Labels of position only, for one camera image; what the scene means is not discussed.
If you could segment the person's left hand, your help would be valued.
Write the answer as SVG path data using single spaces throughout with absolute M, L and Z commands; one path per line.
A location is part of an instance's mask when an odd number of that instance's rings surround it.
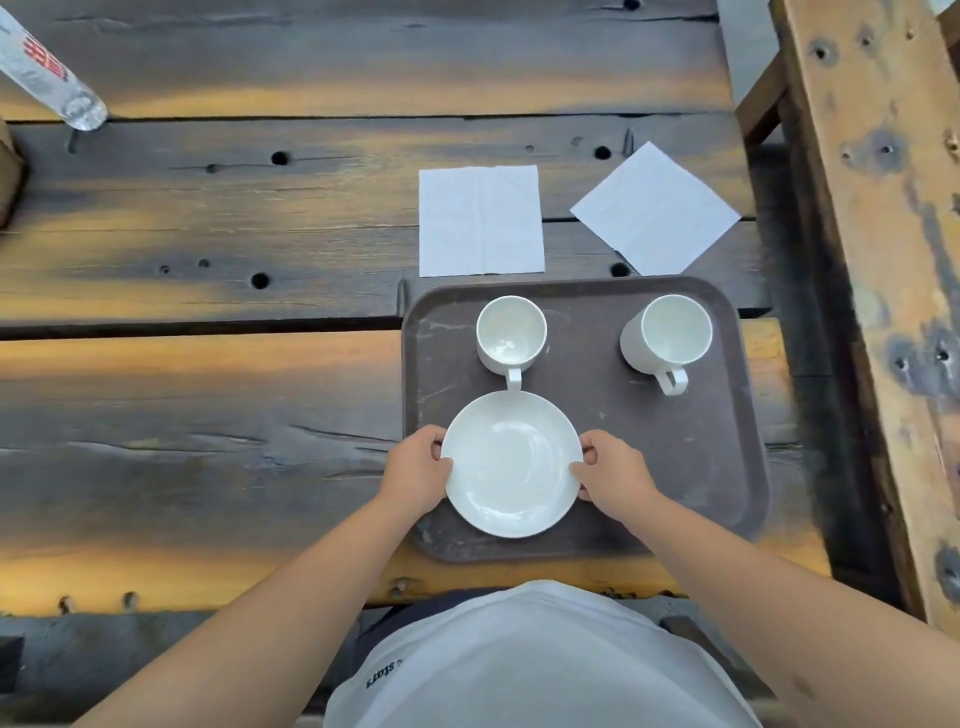
M 431 480 L 429 459 L 444 457 L 447 430 L 429 424 L 398 443 L 388 454 L 378 501 L 390 504 L 415 521 L 432 511 L 446 496 L 449 480 Z

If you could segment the person's right hand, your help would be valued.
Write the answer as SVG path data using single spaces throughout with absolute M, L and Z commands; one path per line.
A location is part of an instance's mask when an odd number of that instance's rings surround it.
M 643 454 L 607 431 L 594 429 L 580 435 L 582 461 L 594 466 L 591 488 L 581 488 L 578 499 L 594 504 L 607 517 L 636 531 L 662 495 Z

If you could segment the white round plate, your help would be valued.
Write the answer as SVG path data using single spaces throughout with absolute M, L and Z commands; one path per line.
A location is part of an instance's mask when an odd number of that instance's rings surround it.
M 522 539 L 554 527 L 578 499 L 570 464 L 579 436 L 548 399 L 522 391 L 481 395 L 453 418 L 441 457 L 452 460 L 446 495 L 472 527 Z

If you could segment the person's right forearm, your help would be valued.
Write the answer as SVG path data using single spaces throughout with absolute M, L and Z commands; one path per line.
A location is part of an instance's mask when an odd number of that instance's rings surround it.
M 960 641 L 656 492 L 608 509 L 806 728 L 960 728 Z

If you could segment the person's left forearm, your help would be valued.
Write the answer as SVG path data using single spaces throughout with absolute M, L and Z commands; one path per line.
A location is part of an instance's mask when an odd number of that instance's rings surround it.
M 383 489 L 74 728 L 291 728 L 395 550 L 444 491 Z

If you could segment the brown plastic tray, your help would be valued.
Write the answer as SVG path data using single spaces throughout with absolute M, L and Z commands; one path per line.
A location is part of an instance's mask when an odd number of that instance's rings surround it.
M 655 298 L 689 297 L 709 313 L 713 340 L 686 367 L 683 394 L 665 395 L 619 348 L 626 324 Z M 763 529 L 771 503 L 764 444 L 737 310 L 714 285 L 691 276 L 468 284 L 421 295 L 401 329 L 404 432 L 446 430 L 473 400 L 508 391 L 481 363 L 477 318 L 490 301 L 519 296 L 542 310 L 546 344 L 522 373 L 522 392 L 545 398 L 578 436 L 603 430 L 641 451 L 658 490 L 745 538 Z M 577 498 L 554 526 L 522 539 L 486 534 L 448 498 L 414 528 L 415 540 L 448 563 L 642 553 L 626 529 Z

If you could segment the white mug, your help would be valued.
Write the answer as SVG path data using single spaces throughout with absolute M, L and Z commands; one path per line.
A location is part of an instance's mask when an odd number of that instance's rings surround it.
M 533 300 L 502 296 L 488 302 L 475 325 L 476 353 L 486 370 L 522 391 L 522 374 L 546 346 L 546 316 Z
M 677 397 L 689 387 L 686 367 L 700 360 L 714 340 L 710 313 L 695 299 L 656 297 L 623 327 L 619 349 L 631 369 L 653 377 L 663 394 Z

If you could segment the person's white shirt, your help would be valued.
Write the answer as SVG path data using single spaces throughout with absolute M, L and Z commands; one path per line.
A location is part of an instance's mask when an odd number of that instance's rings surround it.
M 701 646 L 552 580 L 391 610 L 354 658 L 323 728 L 762 728 Z

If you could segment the white paper napkin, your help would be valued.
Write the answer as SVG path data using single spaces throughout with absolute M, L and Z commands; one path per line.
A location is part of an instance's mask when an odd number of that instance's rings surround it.
M 545 272 L 537 166 L 418 172 L 421 278 Z
M 652 142 L 570 212 L 642 276 L 684 273 L 741 215 Z

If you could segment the wooden bench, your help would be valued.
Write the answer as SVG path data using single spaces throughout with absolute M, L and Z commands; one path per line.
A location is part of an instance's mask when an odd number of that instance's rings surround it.
M 769 0 L 736 109 L 801 146 L 912 614 L 960 641 L 960 0 Z

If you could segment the clear plastic water bottle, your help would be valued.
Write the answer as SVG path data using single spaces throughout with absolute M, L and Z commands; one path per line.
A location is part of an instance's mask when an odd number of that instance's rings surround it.
M 0 72 L 78 132 L 109 119 L 101 98 L 0 6 Z

